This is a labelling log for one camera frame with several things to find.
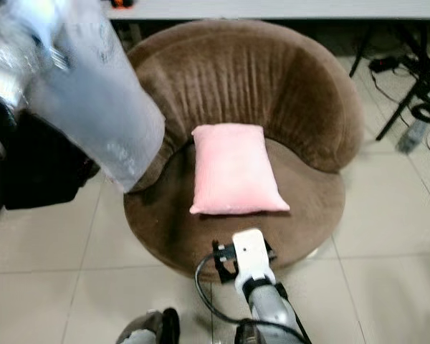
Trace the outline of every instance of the velvet upholstery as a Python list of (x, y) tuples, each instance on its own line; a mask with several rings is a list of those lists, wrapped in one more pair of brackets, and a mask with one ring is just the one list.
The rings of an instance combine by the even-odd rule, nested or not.
[[(279, 255), (274, 267), (283, 267), (331, 235), (344, 204), (338, 171), (358, 152), (363, 121), (353, 83), (329, 51), (284, 27), (221, 20), (165, 30), (129, 58), (166, 117), (159, 154), (125, 195), (129, 225), (152, 254), (191, 274), (213, 239), (228, 243), (234, 232), (259, 226)], [(264, 128), (288, 215), (189, 214), (191, 131), (216, 123)], [(213, 268), (205, 274), (216, 280)]]

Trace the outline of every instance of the plastic bag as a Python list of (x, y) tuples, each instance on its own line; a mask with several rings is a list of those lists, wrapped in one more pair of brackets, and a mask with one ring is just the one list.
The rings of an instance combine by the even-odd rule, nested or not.
[(28, 100), (37, 113), (128, 192), (164, 137), (164, 117), (140, 86), (98, 0), (71, 0), (55, 41), (68, 70), (38, 75)]

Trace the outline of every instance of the chair backrest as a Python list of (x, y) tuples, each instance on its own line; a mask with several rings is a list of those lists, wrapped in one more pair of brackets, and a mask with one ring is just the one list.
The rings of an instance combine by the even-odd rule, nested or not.
[(129, 54), (166, 117), (159, 154), (134, 191), (157, 181), (201, 124), (249, 123), (309, 166), (336, 173), (360, 148), (357, 92), (317, 42), (262, 21), (195, 21), (141, 42)]

